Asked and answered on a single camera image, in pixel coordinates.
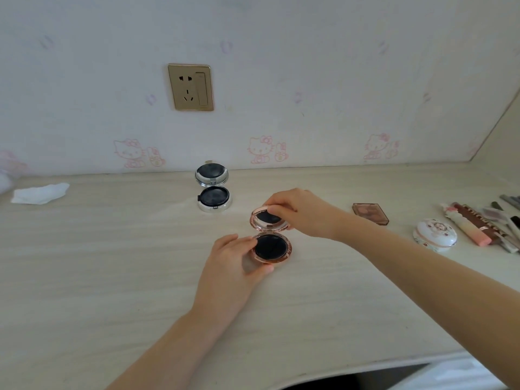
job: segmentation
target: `hand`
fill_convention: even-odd
[[[246,274],[242,257],[255,247],[256,238],[237,234],[215,241],[200,276],[191,312],[211,325],[227,328],[244,308],[251,292],[274,267],[263,265]]]
[[[273,194],[264,205],[267,211],[286,220],[292,228],[308,236],[335,239],[342,217],[348,214],[309,190],[292,189]]]

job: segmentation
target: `wooden tabletop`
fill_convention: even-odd
[[[311,189],[346,210],[379,203],[387,227],[410,240],[418,221],[442,217],[438,203],[520,194],[470,164],[231,171],[233,203],[220,214],[197,208],[192,173],[26,178],[19,187],[59,182],[70,183],[67,195],[45,205],[0,197],[4,390],[104,388],[191,307],[213,241],[255,234],[250,213],[275,191]],[[190,389],[278,389],[465,353],[353,249],[284,234],[290,260],[260,285]],[[520,255],[458,234],[446,256],[520,290]]]

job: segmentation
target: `gold switch plate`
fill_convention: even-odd
[[[179,111],[213,111],[209,65],[168,64],[173,102]]]

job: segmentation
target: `wall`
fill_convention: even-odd
[[[520,186],[520,96],[511,103],[473,162]]]
[[[0,157],[31,174],[467,161],[520,85],[519,15],[520,0],[0,0]],[[211,66],[214,112],[172,109],[171,62]]]

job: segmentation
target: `gray pencil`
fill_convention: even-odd
[[[513,205],[516,209],[520,209],[520,202],[515,201],[510,196],[506,196],[505,194],[502,194],[500,196],[501,199],[503,199],[506,203]]]

